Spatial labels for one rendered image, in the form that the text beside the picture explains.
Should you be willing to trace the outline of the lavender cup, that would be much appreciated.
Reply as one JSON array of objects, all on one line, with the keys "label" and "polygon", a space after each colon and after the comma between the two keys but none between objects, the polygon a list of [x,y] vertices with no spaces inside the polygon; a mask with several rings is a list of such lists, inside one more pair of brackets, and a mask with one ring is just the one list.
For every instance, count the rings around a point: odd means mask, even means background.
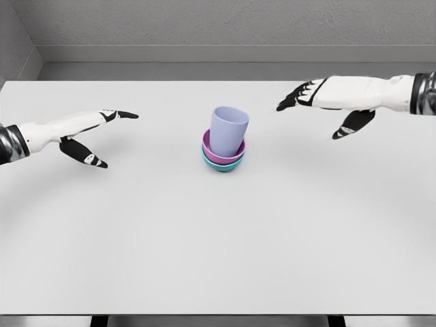
[{"label": "lavender cup", "polygon": [[249,115],[237,108],[215,108],[211,118],[210,149],[220,157],[233,157],[249,124]]}]

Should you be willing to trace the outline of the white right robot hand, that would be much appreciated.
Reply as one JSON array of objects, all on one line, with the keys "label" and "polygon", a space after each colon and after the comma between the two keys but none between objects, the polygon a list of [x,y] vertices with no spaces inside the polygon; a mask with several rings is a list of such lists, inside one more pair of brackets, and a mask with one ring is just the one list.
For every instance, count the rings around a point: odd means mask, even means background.
[{"label": "white right robot hand", "polygon": [[340,127],[332,139],[338,140],[360,131],[375,118],[375,109],[381,105],[377,91],[378,80],[359,76],[331,76],[309,80],[298,85],[279,102],[276,111],[300,105],[325,110],[346,110]]}]

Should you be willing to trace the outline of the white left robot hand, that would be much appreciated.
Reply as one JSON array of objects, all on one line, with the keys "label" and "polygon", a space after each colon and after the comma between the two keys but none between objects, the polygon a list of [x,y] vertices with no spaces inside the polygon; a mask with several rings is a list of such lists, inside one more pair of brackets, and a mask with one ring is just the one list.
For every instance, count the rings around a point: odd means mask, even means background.
[{"label": "white left robot hand", "polygon": [[74,139],[79,133],[95,129],[100,125],[116,119],[138,119],[134,113],[118,110],[98,110],[92,112],[79,112],[49,122],[53,136],[59,142],[62,153],[68,157],[89,166],[106,169],[108,164],[102,161],[93,151]]}]

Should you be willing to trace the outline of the teal bowl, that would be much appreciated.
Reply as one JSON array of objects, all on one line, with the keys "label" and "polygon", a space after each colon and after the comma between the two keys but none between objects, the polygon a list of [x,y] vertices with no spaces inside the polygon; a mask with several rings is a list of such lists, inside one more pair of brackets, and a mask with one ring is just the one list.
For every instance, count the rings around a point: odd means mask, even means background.
[{"label": "teal bowl", "polygon": [[213,163],[205,154],[204,150],[202,150],[202,156],[203,159],[205,160],[205,162],[208,164],[209,167],[211,167],[212,169],[218,171],[218,172],[229,172],[233,169],[235,169],[235,167],[243,160],[243,157],[245,156],[245,153],[243,153],[239,159],[237,159],[235,162],[233,163],[229,163],[226,165],[221,165],[218,163]]}]

